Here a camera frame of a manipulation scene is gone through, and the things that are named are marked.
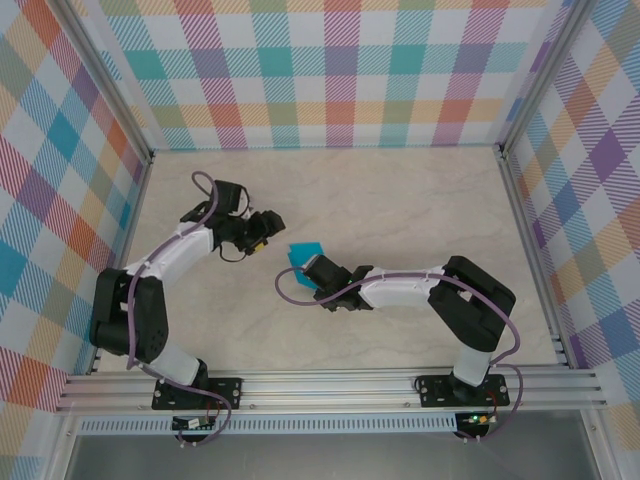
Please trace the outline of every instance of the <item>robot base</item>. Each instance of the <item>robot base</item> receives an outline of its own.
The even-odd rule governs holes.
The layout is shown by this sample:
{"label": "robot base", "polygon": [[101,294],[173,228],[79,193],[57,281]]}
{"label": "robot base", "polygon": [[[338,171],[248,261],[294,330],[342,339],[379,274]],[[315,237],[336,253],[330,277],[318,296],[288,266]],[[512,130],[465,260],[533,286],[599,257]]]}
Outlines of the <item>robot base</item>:
{"label": "robot base", "polygon": [[414,385],[420,394],[420,405],[428,407],[506,407],[509,392],[503,375],[487,375],[478,387],[468,387],[461,392],[462,382],[452,384],[452,375],[422,375],[416,377]]}
{"label": "robot base", "polygon": [[[242,396],[241,378],[209,378],[207,386],[202,388],[227,399],[233,410],[240,408]],[[151,402],[152,410],[213,410],[217,409],[216,401],[197,393],[185,392],[166,383],[156,382]]]}

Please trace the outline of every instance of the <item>plaid wall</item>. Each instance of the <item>plaid wall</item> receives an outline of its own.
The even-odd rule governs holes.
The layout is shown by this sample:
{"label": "plaid wall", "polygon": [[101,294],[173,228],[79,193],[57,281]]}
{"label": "plaid wall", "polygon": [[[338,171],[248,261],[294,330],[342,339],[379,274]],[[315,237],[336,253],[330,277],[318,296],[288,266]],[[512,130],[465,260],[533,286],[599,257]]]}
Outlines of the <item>plaid wall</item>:
{"label": "plaid wall", "polygon": [[511,158],[579,364],[640,468],[640,0],[599,2]]}
{"label": "plaid wall", "polygon": [[74,3],[141,126],[171,149],[493,144],[560,4],[100,0],[100,27],[95,1]]}
{"label": "plaid wall", "polygon": [[509,115],[507,115],[507,120],[504,122],[502,129],[500,130],[500,134],[498,135],[498,142],[503,143],[513,121],[515,120],[518,112],[520,111],[520,107],[522,106],[522,102],[529,94],[531,87],[533,87],[536,78],[538,76],[538,72],[540,71],[540,67],[546,62],[547,57],[549,55],[549,49],[553,42],[556,41],[558,35],[562,31],[562,26],[564,25],[565,20],[567,19],[567,15],[571,10],[571,6],[574,4],[575,0],[563,0],[562,6],[558,13],[556,14],[556,18],[554,18],[551,28],[547,32],[547,35],[544,38],[544,42],[542,42],[542,46],[536,55],[535,60],[529,67],[529,71],[525,77],[524,82],[520,86],[520,90],[518,90],[518,95],[516,100],[513,102],[511,106],[511,110],[509,110]]}
{"label": "plaid wall", "polygon": [[33,478],[87,365],[142,164],[45,0],[0,0],[0,479]]}

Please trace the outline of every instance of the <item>beige tabletop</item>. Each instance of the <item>beige tabletop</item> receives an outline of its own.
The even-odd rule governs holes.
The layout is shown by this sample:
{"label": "beige tabletop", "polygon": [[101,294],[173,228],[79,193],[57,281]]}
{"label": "beige tabletop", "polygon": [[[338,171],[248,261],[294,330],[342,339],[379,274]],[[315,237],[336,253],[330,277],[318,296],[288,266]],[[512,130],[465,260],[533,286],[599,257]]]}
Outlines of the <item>beige tabletop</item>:
{"label": "beige tabletop", "polygon": [[[159,154],[129,261],[148,253],[202,199],[193,170],[247,187],[258,210],[287,229],[261,252],[228,264],[217,252],[166,292],[170,338],[211,369],[449,366],[460,343],[431,309],[330,313],[280,299],[274,277],[290,266],[289,244],[320,242],[353,270],[373,264],[423,269],[464,255],[517,296],[518,364],[555,363],[547,324],[493,152],[488,147],[253,150]],[[232,246],[225,255],[235,257]],[[293,275],[283,288],[312,290]],[[505,332],[498,351],[509,348]],[[121,370],[105,355],[100,370]]]}

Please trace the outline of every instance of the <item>blue object in gripper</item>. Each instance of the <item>blue object in gripper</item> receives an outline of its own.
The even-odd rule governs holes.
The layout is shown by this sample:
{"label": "blue object in gripper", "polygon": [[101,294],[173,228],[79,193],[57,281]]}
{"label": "blue object in gripper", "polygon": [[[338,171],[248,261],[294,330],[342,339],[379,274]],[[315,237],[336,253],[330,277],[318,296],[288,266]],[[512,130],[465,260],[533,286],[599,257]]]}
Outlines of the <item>blue object in gripper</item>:
{"label": "blue object in gripper", "polygon": [[[322,245],[318,242],[311,243],[292,243],[289,245],[290,252],[289,262],[291,262],[292,267],[302,267],[305,263],[311,259],[314,255],[323,255],[324,250],[322,250]],[[309,287],[313,290],[318,288],[315,283],[305,277],[302,272],[296,270],[294,272],[296,274],[296,280],[300,285],[304,285],[305,287]]]}

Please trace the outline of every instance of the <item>gray floor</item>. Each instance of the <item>gray floor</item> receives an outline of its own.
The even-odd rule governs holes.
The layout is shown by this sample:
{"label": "gray floor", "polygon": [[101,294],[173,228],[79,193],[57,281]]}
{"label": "gray floor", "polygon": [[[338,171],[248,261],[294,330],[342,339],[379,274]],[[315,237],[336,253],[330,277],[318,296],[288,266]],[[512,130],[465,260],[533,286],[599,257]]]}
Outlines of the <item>gray floor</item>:
{"label": "gray floor", "polygon": [[196,449],[173,437],[83,437],[67,480],[590,480],[577,412],[522,412],[463,445],[452,434],[226,435]]}

